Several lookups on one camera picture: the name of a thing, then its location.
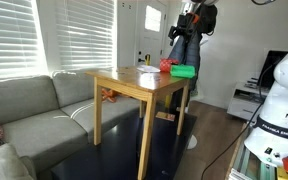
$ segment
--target pillow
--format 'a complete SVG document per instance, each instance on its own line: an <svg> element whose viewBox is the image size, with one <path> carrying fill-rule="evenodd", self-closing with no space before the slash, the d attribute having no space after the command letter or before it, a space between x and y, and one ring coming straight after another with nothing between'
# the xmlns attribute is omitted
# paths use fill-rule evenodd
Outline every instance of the pillow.
<svg viewBox="0 0 288 180"><path fill-rule="evenodd" d="M85 71L56 71L53 84L60 107L82 102L94 97L94 78Z"/></svg>
<svg viewBox="0 0 288 180"><path fill-rule="evenodd" d="M33 180L10 144L0 146L0 180Z"/></svg>

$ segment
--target white paper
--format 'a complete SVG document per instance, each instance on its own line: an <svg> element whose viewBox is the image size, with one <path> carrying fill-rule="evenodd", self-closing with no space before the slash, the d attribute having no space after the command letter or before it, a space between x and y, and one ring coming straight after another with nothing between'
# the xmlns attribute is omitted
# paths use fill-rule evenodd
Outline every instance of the white paper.
<svg viewBox="0 0 288 180"><path fill-rule="evenodd" d="M141 65L137 67L137 69L143 72L148 72L148 73L160 72L160 69L153 67L153 66L146 66L146 65Z"/></svg>

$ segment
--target white blinds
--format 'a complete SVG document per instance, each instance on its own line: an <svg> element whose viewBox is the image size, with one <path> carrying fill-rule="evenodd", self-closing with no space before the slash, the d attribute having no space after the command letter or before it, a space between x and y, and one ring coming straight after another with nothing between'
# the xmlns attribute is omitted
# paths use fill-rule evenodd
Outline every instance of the white blinds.
<svg viewBox="0 0 288 180"><path fill-rule="evenodd" d="M35 0L0 0L0 77L45 72L36 12Z"/></svg>
<svg viewBox="0 0 288 180"><path fill-rule="evenodd" d="M114 0L56 0L63 69L112 66L114 6Z"/></svg>

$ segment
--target sofa armrest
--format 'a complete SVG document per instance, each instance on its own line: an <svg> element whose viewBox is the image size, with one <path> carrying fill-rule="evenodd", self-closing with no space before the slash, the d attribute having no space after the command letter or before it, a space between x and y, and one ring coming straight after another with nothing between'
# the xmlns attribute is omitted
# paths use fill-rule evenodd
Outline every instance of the sofa armrest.
<svg viewBox="0 0 288 180"><path fill-rule="evenodd" d="M22 163L25 165L28 173L30 174L30 176L34 179L37 180L36 177L36 171L35 171L35 166L34 163L32 161L32 159L28 156L23 156L20 158Z"/></svg>
<svg viewBox="0 0 288 180"><path fill-rule="evenodd" d="M32 180L27 168L17 155L13 145L0 146L0 180L22 179Z"/></svg>

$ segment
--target white cabinet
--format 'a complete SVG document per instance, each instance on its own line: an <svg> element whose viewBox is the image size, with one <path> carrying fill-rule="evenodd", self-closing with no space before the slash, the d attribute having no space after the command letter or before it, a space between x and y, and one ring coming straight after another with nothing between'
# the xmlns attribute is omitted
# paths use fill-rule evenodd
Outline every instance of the white cabinet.
<svg viewBox="0 0 288 180"><path fill-rule="evenodd" d="M245 120L250 120L261 103L261 97L259 89L245 87L244 84L245 83L236 84L227 113ZM262 90L261 94L262 97L265 98L268 91Z"/></svg>

